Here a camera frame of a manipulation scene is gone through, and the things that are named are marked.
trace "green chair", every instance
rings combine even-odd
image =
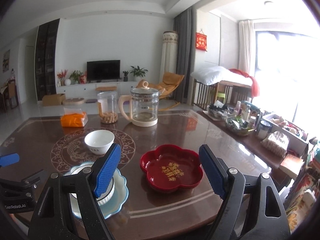
[[[210,95],[214,95],[214,93],[215,93],[215,90],[212,90],[212,91],[210,91]],[[225,93],[222,93],[222,92],[218,92],[217,93],[217,100],[219,100],[219,98],[223,98],[223,103],[225,102],[225,100],[226,100],[226,94]]]

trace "blue gripper pad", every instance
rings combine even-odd
[[[113,143],[107,153],[92,165],[90,186],[93,195],[99,198],[105,193],[121,159],[120,145]]]
[[[17,153],[9,151],[6,147],[0,147],[0,167],[5,167],[20,160]]]
[[[215,157],[208,145],[203,144],[199,148],[199,158],[215,194],[222,200],[226,199],[226,183],[228,174]]]

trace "ceiling light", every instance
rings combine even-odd
[[[264,5],[265,5],[265,6],[270,6],[270,5],[271,5],[271,6],[272,6],[272,5],[273,5],[273,2],[271,2],[271,1],[265,1],[265,2],[264,2]]]

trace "tv cabinet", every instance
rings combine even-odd
[[[76,84],[70,86],[57,87],[57,94],[66,94],[66,98],[84,98],[92,99],[97,98],[96,91],[98,87],[117,87],[118,95],[130,95],[131,89],[135,88],[138,82],[99,82],[99,83],[87,83],[87,84]]]

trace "white ceramic cup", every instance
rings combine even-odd
[[[96,130],[84,138],[90,151],[98,155],[106,154],[114,140],[115,135],[108,130]]]

